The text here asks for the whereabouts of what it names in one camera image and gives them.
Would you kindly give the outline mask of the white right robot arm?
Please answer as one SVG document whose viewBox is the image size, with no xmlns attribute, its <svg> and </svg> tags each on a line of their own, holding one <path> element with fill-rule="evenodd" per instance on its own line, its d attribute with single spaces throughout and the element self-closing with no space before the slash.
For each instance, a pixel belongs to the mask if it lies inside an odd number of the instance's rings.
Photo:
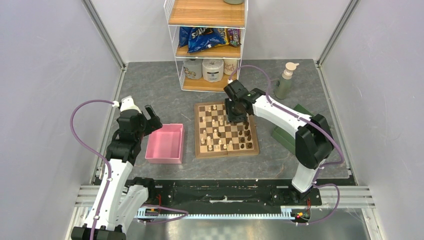
<svg viewBox="0 0 424 240">
<path fill-rule="evenodd" d="M 294 154 L 299 162 L 288 191 L 289 200 L 300 205 L 309 198 L 320 165 L 334 147 L 326 118 L 295 111 L 254 88 L 247 90 L 234 80 L 224 87 L 227 94 L 224 105 L 230 123 L 242 123 L 249 116 L 263 118 L 286 131 L 294 138 Z"/>
</svg>

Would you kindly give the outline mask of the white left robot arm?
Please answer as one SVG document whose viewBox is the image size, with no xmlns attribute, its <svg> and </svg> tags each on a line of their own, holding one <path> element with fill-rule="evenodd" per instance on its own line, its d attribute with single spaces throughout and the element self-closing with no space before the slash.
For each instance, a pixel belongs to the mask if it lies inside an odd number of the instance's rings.
<svg viewBox="0 0 424 240">
<path fill-rule="evenodd" d="M 125 240 L 138 209 L 143 204 L 152 204 L 157 198 L 152 178 L 128 180 L 128 176 L 141 152 L 143 137 L 162 128 L 161 120 L 151 105 L 145 105 L 150 116 L 146 118 L 131 96 L 110 104 L 119 109 L 120 116 L 118 130 L 114 132 L 105 155 L 86 145 L 70 124 L 75 139 L 100 157 L 106 167 L 93 207 L 82 226 L 75 226 L 71 231 L 73 240 Z"/>
</svg>

